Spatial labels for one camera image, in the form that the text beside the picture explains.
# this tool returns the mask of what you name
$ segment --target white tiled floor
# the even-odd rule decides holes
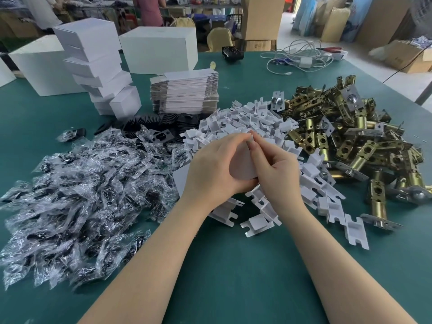
[[[278,49],[283,49],[289,46],[289,44],[294,40],[303,38],[299,37],[297,32],[291,32],[293,27],[293,17],[294,15],[291,13],[284,13],[282,16],[282,22],[280,24],[277,39]],[[314,37],[306,37],[306,39],[318,41],[318,39]],[[387,67],[384,63],[371,58],[368,55],[369,50],[357,43],[323,43],[323,46],[343,47],[348,51],[348,55],[345,58],[346,60],[379,81],[385,81],[387,77],[395,73],[393,68]],[[430,72],[422,72],[418,74],[405,74],[399,72],[386,81],[385,84],[410,100],[415,101],[430,81],[432,81],[432,73]],[[424,103],[423,107],[432,112],[432,97]]]

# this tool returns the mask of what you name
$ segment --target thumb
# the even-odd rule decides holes
[[[251,152],[251,158],[254,162],[256,172],[258,176],[262,176],[271,168],[271,166],[258,143],[255,141],[247,141],[246,143]]]

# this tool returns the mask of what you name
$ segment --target black wire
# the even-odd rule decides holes
[[[401,69],[399,69],[397,72],[395,72],[394,74],[392,74],[392,75],[390,75],[384,82],[382,82],[383,84],[386,82],[386,81],[388,81],[389,79],[391,79],[393,76],[395,76],[398,72],[400,72],[401,70],[404,70],[405,68],[407,68],[410,64],[412,64],[413,62],[414,62],[414,60],[416,60],[417,58],[418,58],[418,56],[420,55],[420,54],[422,54],[427,48],[429,48],[430,46],[432,45],[432,43],[430,43],[427,47],[425,47],[423,50],[421,50],[414,58],[413,58],[413,60],[411,60],[410,62],[409,62],[409,64],[408,65],[406,65],[405,67],[403,67],[403,68],[401,68]]]

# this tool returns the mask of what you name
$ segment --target person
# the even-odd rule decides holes
[[[37,26],[47,34],[54,34],[53,27],[63,22],[54,14],[52,7],[59,7],[55,0],[22,0],[34,17]]]
[[[133,5],[141,10],[143,26],[163,26],[159,6],[165,8],[165,0],[133,0]]]
[[[229,173],[243,141],[258,180],[237,180]],[[208,213],[258,182],[291,233],[331,324],[415,323],[308,211],[299,174],[293,154],[253,132],[230,134],[199,150],[180,200],[79,324],[160,324],[186,252]]]

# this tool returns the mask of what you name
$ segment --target pile of plastic packets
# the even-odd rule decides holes
[[[73,289],[106,279],[150,236],[132,232],[138,216],[161,223],[178,200],[172,172],[187,158],[183,144],[153,143],[147,129],[128,139],[109,129],[72,150],[45,157],[31,183],[0,198],[12,237],[0,252],[4,286],[25,278]]]

